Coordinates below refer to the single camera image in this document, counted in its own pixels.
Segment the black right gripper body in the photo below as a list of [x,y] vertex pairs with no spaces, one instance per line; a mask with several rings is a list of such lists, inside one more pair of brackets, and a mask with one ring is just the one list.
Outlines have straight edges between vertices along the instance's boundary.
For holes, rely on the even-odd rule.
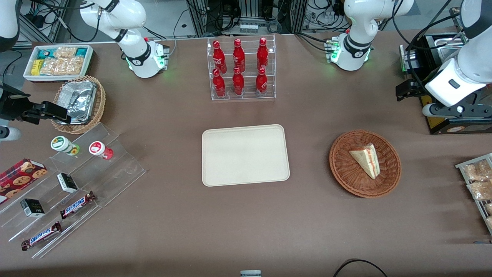
[[14,121],[23,112],[31,108],[28,97],[31,95],[23,93],[10,85],[1,85],[0,117],[3,120]]

